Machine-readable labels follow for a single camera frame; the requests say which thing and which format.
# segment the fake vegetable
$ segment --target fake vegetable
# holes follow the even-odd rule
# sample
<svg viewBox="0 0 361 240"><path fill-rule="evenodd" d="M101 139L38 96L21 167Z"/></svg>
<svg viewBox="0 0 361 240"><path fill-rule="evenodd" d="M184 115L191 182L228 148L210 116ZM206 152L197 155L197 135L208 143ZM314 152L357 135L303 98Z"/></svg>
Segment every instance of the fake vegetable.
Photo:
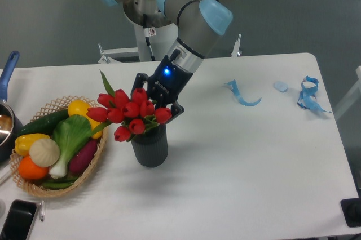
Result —
<svg viewBox="0 0 361 240"><path fill-rule="evenodd" d="M36 165L30 156L24 157L19 164L19 175L24 179L38 180L44 178L49 168L39 167Z"/></svg>
<svg viewBox="0 0 361 240"><path fill-rule="evenodd" d="M72 115L82 115L84 116L85 118L88 119L88 121L90 122L90 126L91 126L91 129L93 130L96 126L98 126L100 123L89 118L86 113L88 112L88 108L90 108L91 106L83 101L83 100L80 100L80 99L77 99L77 100L74 100L72 101L69 106L68 106L68 114L69 116L72 116ZM99 131L98 133L92 135L92 138L93 139L98 139L102 136L103 132L102 131Z"/></svg>
<svg viewBox="0 0 361 240"><path fill-rule="evenodd" d="M26 157L27 155L29 155L30 147L33 145L35 141L39 139L49 139L49 138L50 137L48 135L41 133L27 134L20 136L15 140L15 152L17 152L19 155L22 155L23 157Z"/></svg>
<svg viewBox="0 0 361 240"><path fill-rule="evenodd" d="M43 188L47 188L47 189L55 189L55 190L64 189L64 188L69 188L70 186L72 186L77 179L78 179L78 177L59 179L59 180L48 179L48 180L44 181L41 184L41 186Z"/></svg>
<svg viewBox="0 0 361 240"><path fill-rule="evenodd" d="M69 171L72 174L80 175L88 168L90 162L93 160L94 154L98 149L96 140L90 140L79 151L79 153L72 158L69 165Z"/></svg>
<svg viewBox="0 0 361 240"><path fill-rule="evenodd" d="M60 148L60 157L49 171L50 177L57 179L67 174L69 161L87 143L91 135L90 123L81 115L72 115L56 126L52 139Z"/></svg>
<svg viewBox="0 0 361 240"><path fill-rule="evenodd" d="M59 159L60 149L52 139L39 139L30 147L29 155L36 165L49 167Z"/></svg>
<svg viewBox="0 0 361 240"><path fill-rule="evenodd" d="M58 112L49 113L48 115L38 118L23 126L22 129L19 131L19 136L33 133L51 135L56 125L60 121L65 120L68 117L69 115L66 109L60 110Z"/></svg>

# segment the red tulip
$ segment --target red tulip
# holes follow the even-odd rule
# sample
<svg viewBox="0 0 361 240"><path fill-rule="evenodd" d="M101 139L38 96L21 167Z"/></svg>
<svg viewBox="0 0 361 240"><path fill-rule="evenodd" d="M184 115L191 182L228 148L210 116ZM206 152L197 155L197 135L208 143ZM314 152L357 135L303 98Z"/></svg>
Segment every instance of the red tulip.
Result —
<svg viewBox="0 0 361 240"><path fill-rule="evenodd" d="M86 115L97 121L97 122L105 122L107 120L107 109L106 108L88 108L88 112Z"/></svg>
<svg viewBox="0 0 361 240"><path fill-rule="evenodd" d="M129 101L129 97L122 89L115 91L115 106L117 108L122 109Z"/></svg>
<svg viewBox="0 0 361 240"><path fill-rule="evenodd" d="M139 106L143 103L143 101L148 100L147 92L144 88L136 88L131 95L131 100L136 102Z"/></svg>
<svg viewBox="0 0 361 240"><path fill-rule="evenodd" d="M139 115L139 105L135 102L128 102L123 106L122 112L125 117L135 118Z"/></svg>
<svg viewBox="0 0 361 240"><path fill-rule="evenodd" d="M129 124L130 132L136 135L143 133L145 129L146 126L141 119L134 119Z"/></svg>
<svg viewBox="0 0 361 240"><path fill-rule="evenodd" d="M112 108L111 103L115 104L115 98L108 94L99 94L98 103L106 108Z"/></svg>
<svg viewBox="0 0 361 240"><path fill-rule="evenodd" d="M149 100L143 101L140 105L140 116L143 118L154 114L154 105Z"/></svg>
<svg viewBox="0 0 361 240"><path fill-rule="evenodd" d="M124 121L124 114L119 108L109 108L107 109L108 120L113 123L121 123Z"/></svg>
<svg viewBox="0 0 361 240"><path fill-rule="evenodd" d="M171 112L169 108L158 108L155 110L156 122L163 124L171 118Z"/></svg>
<svg viewBox="0 0 361 240"><path fill-rule="evenodd" d="M114 139L116 141L125 141L128 140L131 136L131 132L125 126L120 126L114 132Z"/></svg>

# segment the blue pot handle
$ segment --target blue pot handle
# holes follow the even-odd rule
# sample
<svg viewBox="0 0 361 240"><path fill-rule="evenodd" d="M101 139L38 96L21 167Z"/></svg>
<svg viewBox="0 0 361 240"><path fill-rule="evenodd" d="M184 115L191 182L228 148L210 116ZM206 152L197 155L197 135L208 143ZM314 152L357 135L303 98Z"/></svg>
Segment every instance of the blue pot handle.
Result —
<svg viewBox="0 0 361 240"><path fill-rule="evenodd" d="M0 76L0 99L7 101L7 86L10 81L12 72L15 69L17 60L19 59L20 53L18 51L12 51L7 59L4 70Z"/></svg>

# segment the woven basket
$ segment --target woven basket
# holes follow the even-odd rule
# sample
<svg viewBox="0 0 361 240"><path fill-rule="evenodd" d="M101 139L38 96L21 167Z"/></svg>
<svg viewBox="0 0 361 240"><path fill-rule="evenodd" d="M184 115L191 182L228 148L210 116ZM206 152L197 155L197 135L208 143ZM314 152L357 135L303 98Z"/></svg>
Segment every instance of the woven basket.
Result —
<svg viewBox="0 0 361 240"><path fill-rule="evenodd" d="M98 106L98 104L95 101L89 100L83 96L77 97L77 96L65 96L63 98L58 98L56 100L51 101L50 103L47 103L43 108L40 109L39 112L36 113L36 115L33 117L31 122L41 118L49 113L66 109L69 105L69 103L73 100L81 99L85 102L87 102L90 106ZM98 143L98 150L94 154L94 158L89 164L88 168L83 172L83 174L74 182L73 185L71 185L68 188L60 189L60 190L51 190L51 189L45 189L42 186L37 186L33 183L30 183L23 179L19 175L18 167L21 159L23 158L21 155L18 155L14 150L12 151L12 154L10 156L10 165L11 165L11 175L13 177L14 182L19 188L22 188L24 191L26 191L28 194L38 197L38 198L56 198L61 197L69 192L75 190L78 188L84 181L89 177L89 175L94 170L100 156L104 152L105 144L107 141L107 135L108 135L108 128L106 127L103 129L103 135L100 139L100 142Z"/></svg>

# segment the blue ribbon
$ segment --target blue ribbon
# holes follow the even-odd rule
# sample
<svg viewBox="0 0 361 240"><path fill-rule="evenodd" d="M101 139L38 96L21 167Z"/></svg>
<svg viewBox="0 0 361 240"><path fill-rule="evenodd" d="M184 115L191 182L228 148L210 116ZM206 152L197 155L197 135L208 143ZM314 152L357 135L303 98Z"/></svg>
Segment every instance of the blue ribbon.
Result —
<svg viewBox="0 0 361 240"><path fill-rule="evenodd" d="M311 88L306 88L303 84L304 82L312 82L315 86ZM321 106L316 102L316 92L318 90L318 80L316 78L310 78L306 76L301 83L302 91L300 92L300 96L298 97L297 105L299 105L303 109L317 110L320 112L329 112L321 108Z"/></svg>
<svg viewBox="0 0 361 240"><path fill-rule="evenodd" d="M234 96L237 98L238 102L245 106L256 106L259 102L261 102L261 99L258 99L256 102L246 102L242 96L241 93L238 90L237 82L235 80L229 81L225 83L225 85L231 86L231 90L234 94Z"/></svg>

